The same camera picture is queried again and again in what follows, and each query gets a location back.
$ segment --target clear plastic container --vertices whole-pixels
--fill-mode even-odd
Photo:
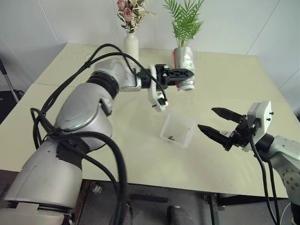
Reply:
[[[160,132],[160,137],[182,148],[187,148],[195,127],[194,120],[170,112]]]

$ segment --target floor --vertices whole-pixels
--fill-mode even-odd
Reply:
[[[0,208],[5,192],[16,176],[15,172],[0,170]],[[98,181],[97,193],[88,188],[78,225],[108,225],[116,204],[116,197],[110,182]],[[211,225],[210,206],[205,202],[203,193],[165,187],[129,185],[129,202],[133,209],[124,225],[166,225],[166,209],[178,205],[190,215],[196,225]],[[279,201],[282,213],[288,200]],[[273,225],[266,203],[253,203],[218,208],[220,225]],[[290,207],[285,211],[282,225],[291,224]]]

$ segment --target table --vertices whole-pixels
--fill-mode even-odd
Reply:
[[[0,125],[0,169],[20,171],[35,151],[29,109],[41,108],[46,98],[72,75],[95,46],[67,44],[44,73],[25,93],[19,104]],[[172,62],[171,51],[140,50],[140,62]],[[255,101],[271,100],[275,112],[269,134],[299,141],[300,123],[256,56],[198,52],[196,57],[196,89],[178,92],[166,90],[170,105],[157,113],[147,99],[147,91],[120,93],[109,117],[113,140],[121,148],[127,167],[128,182],[204,192],[264,196],[261,169],[252,152],[233,147],[229,152],[198,129],[188,148],[182,149],[159,138],[170,111],[192,118],[199,124],[218,130],[233,130],[236,124],[218,117],[210,109],[226,107],[245,114]],[[61,94],[48,113],[54,123],[64,100],[76,85],[87,80],[93,68],[76,78]],[[116,164],[109,148],[90,153],[117,176]],[[83,161],[83,178],[108,180],[94,165]],[[287,197],[279,175],[275,172],[278,197]]]

